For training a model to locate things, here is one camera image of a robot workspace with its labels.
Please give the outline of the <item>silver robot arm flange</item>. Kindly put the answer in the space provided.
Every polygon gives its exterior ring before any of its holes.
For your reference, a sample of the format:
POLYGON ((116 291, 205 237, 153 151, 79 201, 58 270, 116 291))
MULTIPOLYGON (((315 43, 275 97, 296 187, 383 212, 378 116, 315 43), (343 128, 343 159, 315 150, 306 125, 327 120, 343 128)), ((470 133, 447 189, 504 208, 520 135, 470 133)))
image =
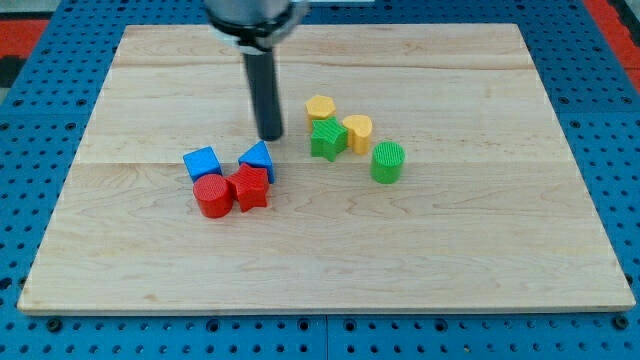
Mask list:
POLYGON ((204 0, 213 33, 245 54, 270 52, 310 10, 304 0, 204 0))

